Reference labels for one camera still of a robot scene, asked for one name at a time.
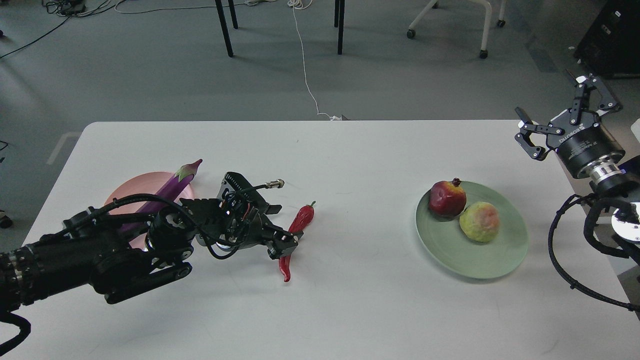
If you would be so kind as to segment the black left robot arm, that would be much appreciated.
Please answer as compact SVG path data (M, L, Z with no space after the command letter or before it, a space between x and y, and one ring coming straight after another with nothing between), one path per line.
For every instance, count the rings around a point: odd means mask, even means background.
M193 239L219 260L241 249L266 246L286 264L305 225L285 230L270 221L281 205L259 193L281 188L281 179L253 186L237 172L222 179L215 198L130 194L101 208L89 207L54 234L1 254L1 321L18 334L1 344L6 354L29 336L31 324L16 314L21 306L90 285L114 305L188 276Z

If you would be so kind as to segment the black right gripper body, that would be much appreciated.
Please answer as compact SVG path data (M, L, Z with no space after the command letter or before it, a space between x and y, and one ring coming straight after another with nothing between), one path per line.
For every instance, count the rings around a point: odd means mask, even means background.
M605 158L617 164L624 157L626 151L601 124L598 112L581 112L574 124L571 115L570 110L564 110L551 119L549 125L563 133L553 130L547 136L547 146L556 152L572 178L589 177L588 167L594 161Z

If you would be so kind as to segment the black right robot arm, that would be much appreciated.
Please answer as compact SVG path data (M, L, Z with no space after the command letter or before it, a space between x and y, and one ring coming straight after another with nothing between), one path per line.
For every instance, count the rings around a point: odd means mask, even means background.
M575 205L585 205L583 237L603 255L639 262L639 169L621 164L626 151L602 123L622 105L594 73L573 78L571 106L547 124L535 123L517 107L519 130L515 141L526 154L543 161L554 153L574 179L589 179L590 194L572 194L556 212L547 236L551 264L570 285L593 299L638 312L637 304L614 300L581 284L560 265L554 253L554 235L562 216Z

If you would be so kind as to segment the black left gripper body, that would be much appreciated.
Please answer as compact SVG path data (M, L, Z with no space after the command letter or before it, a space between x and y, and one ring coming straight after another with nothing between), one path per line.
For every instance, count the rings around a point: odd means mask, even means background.
M252 185L238 172L227 172L216 198L180 199L199 226L199 244L224 251L267 246L271 240L269 203L259 193L270 182Z

